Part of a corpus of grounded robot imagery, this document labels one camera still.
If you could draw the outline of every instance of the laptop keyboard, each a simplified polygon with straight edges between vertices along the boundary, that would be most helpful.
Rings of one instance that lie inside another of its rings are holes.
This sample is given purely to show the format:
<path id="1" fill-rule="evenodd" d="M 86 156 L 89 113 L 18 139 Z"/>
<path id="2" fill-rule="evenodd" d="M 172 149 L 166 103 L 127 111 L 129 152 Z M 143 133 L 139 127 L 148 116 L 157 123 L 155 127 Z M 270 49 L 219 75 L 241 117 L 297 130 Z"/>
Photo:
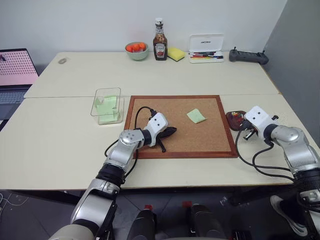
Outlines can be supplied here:
<path id="1" fill-rule="evenodd" d="M 25 91 L 0 92 L 0 104 L 20 104 L 24 100 Z"/>

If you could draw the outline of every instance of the laptop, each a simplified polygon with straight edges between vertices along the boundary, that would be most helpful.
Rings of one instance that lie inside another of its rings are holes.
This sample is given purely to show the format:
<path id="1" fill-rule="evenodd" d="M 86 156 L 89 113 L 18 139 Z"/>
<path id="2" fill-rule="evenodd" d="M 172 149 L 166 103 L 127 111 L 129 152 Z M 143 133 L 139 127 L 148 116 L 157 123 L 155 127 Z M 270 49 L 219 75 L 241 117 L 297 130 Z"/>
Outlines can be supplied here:
<path id="1" fill-rule="evenodd" d="M 14 114 L 37 78 L 27 49 L 0 50 L 0 121 Z"/>

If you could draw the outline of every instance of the clear plastic container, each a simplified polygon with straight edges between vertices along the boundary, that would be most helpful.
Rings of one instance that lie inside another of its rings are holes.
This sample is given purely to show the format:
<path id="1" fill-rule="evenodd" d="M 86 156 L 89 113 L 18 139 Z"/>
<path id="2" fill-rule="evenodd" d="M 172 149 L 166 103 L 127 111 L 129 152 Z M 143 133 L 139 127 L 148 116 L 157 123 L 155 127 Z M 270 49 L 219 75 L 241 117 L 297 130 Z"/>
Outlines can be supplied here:
<path id="1" fill-rule="evenodd" d="M 91 116 L 99 125 L 118 124 L 123 120 L 124 99 L 121 89 L 100 88 L 95 91 L 91 108 Z"/>

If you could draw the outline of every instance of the laptop screen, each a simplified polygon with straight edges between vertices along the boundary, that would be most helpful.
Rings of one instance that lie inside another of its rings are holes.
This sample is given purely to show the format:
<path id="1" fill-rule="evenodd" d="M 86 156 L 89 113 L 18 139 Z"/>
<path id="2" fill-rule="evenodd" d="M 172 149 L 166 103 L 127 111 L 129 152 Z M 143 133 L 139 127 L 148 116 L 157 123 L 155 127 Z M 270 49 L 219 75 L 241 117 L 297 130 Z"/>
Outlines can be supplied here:
<path id="1" fill-rule="evenodd" d="M 30 85 L 37 78 L 27 49 L 0 50 L 0 86 Z"/>

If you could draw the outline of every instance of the cork board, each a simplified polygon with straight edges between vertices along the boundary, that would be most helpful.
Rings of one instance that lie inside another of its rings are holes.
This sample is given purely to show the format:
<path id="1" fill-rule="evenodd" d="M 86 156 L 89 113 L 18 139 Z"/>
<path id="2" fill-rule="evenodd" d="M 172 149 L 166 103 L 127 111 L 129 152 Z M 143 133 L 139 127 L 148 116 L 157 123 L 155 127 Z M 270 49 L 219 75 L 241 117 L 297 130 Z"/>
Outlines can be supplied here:
<path id="1" fill-rule="evenodd" d="M 236 147 L 229 129 L 228 121 L 218 95 L 187 96 L 131 96 L 124 129 L 134 129 L 135 117 L 142 106 L 153 108 L 164 114 L 169 127 L 177 131 L 162 138 L 166 152 L 159 145 L 144 146 L 139 149 L 140 159 L 167 158 L 236 158 Z M 187 113 L 199 109 L 207 118 L 193 123 Z M 140 111 L 136 127 L 143 129 L 150 117 L 150 111 Z"/>

